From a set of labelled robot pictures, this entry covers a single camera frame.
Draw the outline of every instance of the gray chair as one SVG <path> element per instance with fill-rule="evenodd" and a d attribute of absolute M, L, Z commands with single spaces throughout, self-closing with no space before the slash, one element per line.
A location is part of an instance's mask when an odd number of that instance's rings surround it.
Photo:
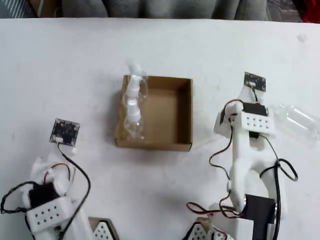
<path fill-rule="evenodd" d="M 36 18 L 37 14 L 29 0 L 0 0 L 0 18 Z"/>

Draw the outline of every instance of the bracket with holes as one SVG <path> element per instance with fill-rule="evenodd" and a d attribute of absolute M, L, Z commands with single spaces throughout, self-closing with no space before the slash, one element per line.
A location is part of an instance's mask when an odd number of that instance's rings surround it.
<path fill-rule="evenodd" d="M 275 134 L 275 124 L 271 117 L 247 113 L 239 113 L 232 124 L 240 125 L 242 129 L 262 134 Z"/>
<path fill-rule="evenodd" d="M 56 198 L 38 206 L 26 213 L 32 233 L 38 233 L 47 228 L 54 228 L 69 219 L 74 213 L 74 207 L 69 197 Z"/>
<path fill-rule="evenodd" d="M 94 240 L 114 240 L 108 225 L 100 222 L 93 232 Z"/>
<path fill-rule="evenodd" d="M 207 239 L 207 233 L 204 227 L 200 223 L 195 224 L 188 237 L 188 240 L 206 240 L 206 239 Z"/>

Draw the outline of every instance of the gray cloth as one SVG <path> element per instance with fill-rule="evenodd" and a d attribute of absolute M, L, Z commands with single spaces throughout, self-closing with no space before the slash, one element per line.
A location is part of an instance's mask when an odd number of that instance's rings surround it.
<path fill-rule="evenodd" d="M 62 0 L 65 17 L 265 20 L 267 0 Z"/>

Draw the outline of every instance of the white bottle cap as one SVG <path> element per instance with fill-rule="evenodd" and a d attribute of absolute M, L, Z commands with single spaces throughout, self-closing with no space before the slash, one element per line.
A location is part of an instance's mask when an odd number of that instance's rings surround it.
<path fill-rule="evenodd" d="M 137 99 L 130 99 L 127 104 L 126 117 L 129 122 L 137 123 L 141 119 L 140 109 Z"/>
<path fill-rule="evenodd" d="M 136 63 L 132 59 L 130 59 L 130 60 L 126 61 L 126 64 L 128 65 L 128 68 L 129 68 L 131 75 L 142 76 L 143 70 L 138 63 Z"/>
<path fill-rule="evenodd" d="M 126 94 L 130 98 L 137 98 L 140 91 L 140 80 L 142 78 L 137 75 L 131 75 L 128 87 L 126 89 Z"/>

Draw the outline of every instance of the open cardboard box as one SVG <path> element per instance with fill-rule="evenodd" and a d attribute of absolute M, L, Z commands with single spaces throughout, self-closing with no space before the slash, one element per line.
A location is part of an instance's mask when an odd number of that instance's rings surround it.
<path fill-rule="evenodd" d="M 124 76 L 121 99 L 128 85 Z M 148 97 L 141 110 L 144 139 L 127 140 L 126 109 L 119 106 L 115 142 L 122 148 L 190 151 L 193 135 L 193 81 L 188 78 L 148 77 Z"/>

